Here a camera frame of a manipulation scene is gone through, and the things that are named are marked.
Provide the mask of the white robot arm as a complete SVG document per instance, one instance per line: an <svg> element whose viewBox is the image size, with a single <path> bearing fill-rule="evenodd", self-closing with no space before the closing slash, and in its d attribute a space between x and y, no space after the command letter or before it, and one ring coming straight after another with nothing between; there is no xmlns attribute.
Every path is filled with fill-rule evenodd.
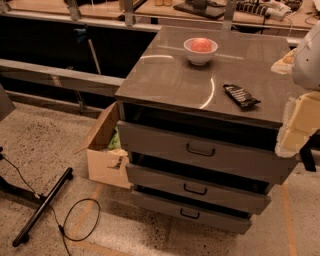
<svg viewBox="0 0 320 256"><path fill-rule="evenodd" d="M295 84L308 90L297 99L288 99L277 136L275 153L291 158L320 129L320 21L271 70L291 74Z"/></svg>

